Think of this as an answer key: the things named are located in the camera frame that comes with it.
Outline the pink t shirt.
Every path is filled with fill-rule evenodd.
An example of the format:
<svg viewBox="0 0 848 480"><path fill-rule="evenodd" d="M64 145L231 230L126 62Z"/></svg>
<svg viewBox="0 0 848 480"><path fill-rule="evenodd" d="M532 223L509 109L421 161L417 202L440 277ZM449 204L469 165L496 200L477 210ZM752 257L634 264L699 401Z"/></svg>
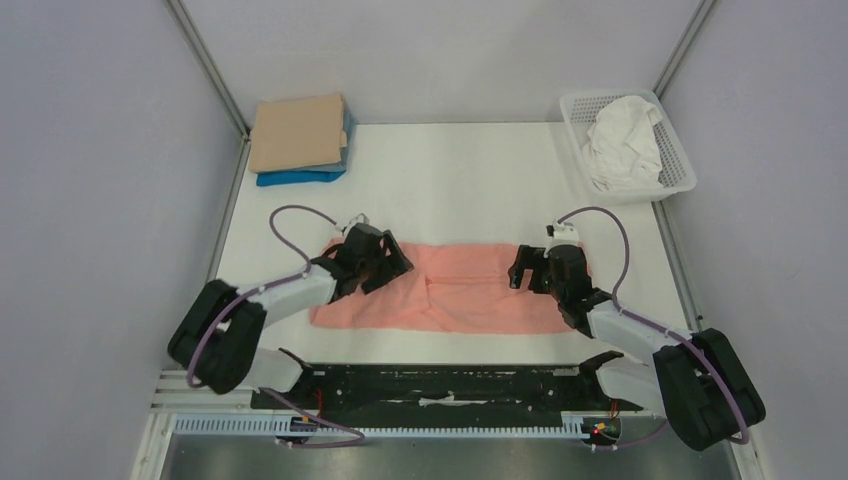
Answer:
<svg viewBox="0 0 848 480"><path fill-rule="evenodd" d="M572 330L555 300L509 286L518 247L403 243L410 272L365 294L358 290L310 311L328 329L398 329L462 334L545 335Z"/></svg>

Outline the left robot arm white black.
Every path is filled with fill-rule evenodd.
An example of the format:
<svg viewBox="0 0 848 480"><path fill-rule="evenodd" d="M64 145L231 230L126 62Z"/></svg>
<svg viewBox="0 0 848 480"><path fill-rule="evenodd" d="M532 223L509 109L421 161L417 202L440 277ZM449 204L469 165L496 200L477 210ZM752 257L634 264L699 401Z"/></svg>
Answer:
<svg viewBox="0 0 848 480"><path fill-rule="evenodd" d="M290 408L314 393L306 365L281 350L260 347L266 327L354 293L369 294L412 271L413 263L388 230L366 223L346 228L341 243L303 270L252 287L207 282L167 345L192 388L227 394L239 386L268 387Z"/></svg>

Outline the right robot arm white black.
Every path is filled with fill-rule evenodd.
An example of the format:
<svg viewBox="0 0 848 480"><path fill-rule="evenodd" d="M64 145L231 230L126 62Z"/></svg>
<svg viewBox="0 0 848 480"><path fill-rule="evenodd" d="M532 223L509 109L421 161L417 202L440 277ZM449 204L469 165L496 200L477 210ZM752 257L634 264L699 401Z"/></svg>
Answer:
<svg viewBox="0 0 848 480"><path fill-rule="evenodd" d="M521 245L508 278L513 289L527 282L532 293L551 297L573 330L611 345L580 365L577 392L585 405L636 405L663 418L696 451L721 441L745 444L765 419L761 396L725 334L677 330L625 308L594 285L581 247Z"/></svg>

